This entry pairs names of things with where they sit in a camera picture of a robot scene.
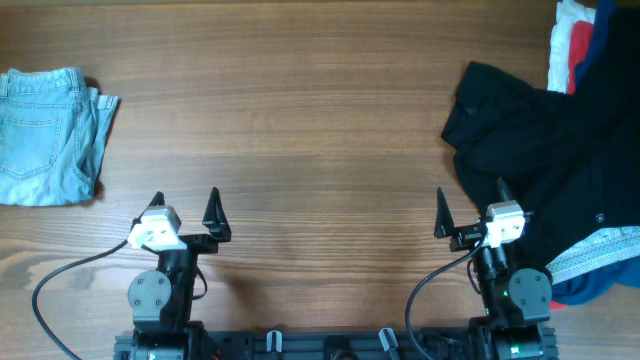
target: black fabric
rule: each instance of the black fabric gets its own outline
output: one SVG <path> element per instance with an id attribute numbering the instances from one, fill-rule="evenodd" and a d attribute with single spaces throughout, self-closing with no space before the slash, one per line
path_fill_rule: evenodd
<path id="1" fill-rule="evenodd" d="M 471 63 L 442 138 L 484 215 L 502 176 L 534 216 L 521 246 L 546 265 L 601 227 L 640 224 L 640 10 L 621 9 L 575 95 Z"/>

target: navy blue fabric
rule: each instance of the navy blue fabric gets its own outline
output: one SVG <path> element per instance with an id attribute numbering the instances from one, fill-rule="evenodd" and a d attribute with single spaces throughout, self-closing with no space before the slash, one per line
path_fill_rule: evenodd
<path id="1" fill-rule="evenodd" d="M 591 37 L 591 43 L 589 44 L 589 50 L 587 51 L 587 57 L 583 62 L 576 65 L 576 88 L 580 84 L 580 80 L 587 72 L 591 64 L 600 56 L 600 53 L 604 49 L 607 43 L 607 36 L 609 30 L 609 18 L 616 11 L 615 0 L 600 0 L 598 8 L 596 9 L 596 18 L 593 23 L 593 35 Z"/>
<path id="2" fill-rule="evenodd" d="M 580 305 L 604 294 L 615 283 L 640 287 L 640 257 L 613 263 L 553 285 L 553 300 L 565 305 Z"/>

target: wood grain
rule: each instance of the wood grain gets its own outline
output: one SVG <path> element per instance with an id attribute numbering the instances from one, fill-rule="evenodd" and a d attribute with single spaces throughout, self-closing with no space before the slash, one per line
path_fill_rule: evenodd
<path id="1" fill-rule="evenodd" d="M 127 235 L 156 190 L 199 224 L 218 186 L 234 231 L 203 256 L 210 330 L 403 328 L 406 299 L 453 260 L 432 237 L 435 191 L 477 212 L 439 138 L 470 60 L 544 87 L 553 2 L 257 3 L 0 8 L 0 69 L 82 67 L 119 95 L 88 204 L 0 207 L 0 359 L 64 358 L 30 296 L 47 273 Z M 132 330 L 144 252 L 60 275 L 44 317 L 83 358 Z M 563 359 L 638 350 L 637 292 L 557 314 Z M 463 326 L 482 303 L 462 267 L 420 295 L 419 325 Z"/>

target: white cloth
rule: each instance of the white cloth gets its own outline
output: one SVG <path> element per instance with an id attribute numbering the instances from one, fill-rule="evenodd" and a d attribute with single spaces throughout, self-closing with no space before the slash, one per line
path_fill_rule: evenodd
<path id="1" fill-rule="evenodd" d="M 551 55 L 547 90 L 567 93 L 569 86 L 569 47 L 573 24 L 586 21 L 593 24 L 596 9 L 573 0 L 563 0 L 556 7 L 556 25 L 551 30 Z"/>

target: denim shorts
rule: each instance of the denim shorts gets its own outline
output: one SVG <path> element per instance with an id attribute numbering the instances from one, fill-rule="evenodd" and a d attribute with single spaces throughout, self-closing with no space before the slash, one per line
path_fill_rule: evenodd
<path id="1" fill-rule="evenodd" d="M 94 184 L 118 98 L 66 68 L 0 78 L 0 203 L 77 203 Z"/>

